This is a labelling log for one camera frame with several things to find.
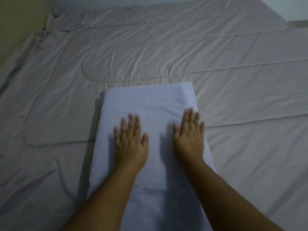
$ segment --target folded cloth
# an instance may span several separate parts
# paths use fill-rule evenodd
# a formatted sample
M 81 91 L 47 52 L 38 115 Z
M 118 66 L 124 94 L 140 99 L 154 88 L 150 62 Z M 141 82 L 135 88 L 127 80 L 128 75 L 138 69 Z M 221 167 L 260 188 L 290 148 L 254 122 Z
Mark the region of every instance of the folded cloth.
M 120 230 L 212 230 L 183 169 L 172 152 L 172 125 L 185 108 L 198 111 L 190 82 L 108 89 L 103 103 L 90 172 L 88 196 L 114 167 L 113 128 L 121 117 L 138 114 L 149 133 L 149 156 L 139 172 Z M 203 159 L 215 170 L 206 138 Z

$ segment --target bed sheet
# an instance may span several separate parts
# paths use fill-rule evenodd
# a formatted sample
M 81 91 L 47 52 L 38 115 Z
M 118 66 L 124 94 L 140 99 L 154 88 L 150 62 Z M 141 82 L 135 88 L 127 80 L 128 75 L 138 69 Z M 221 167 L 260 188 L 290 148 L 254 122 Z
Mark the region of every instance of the bed sheet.
M 0 226 L 58 230 L 83 204 L 99 93 L 192 82 L 219 173 L 308 227 L 308 37 L 260 0 L 48 16 L 0 66 Z

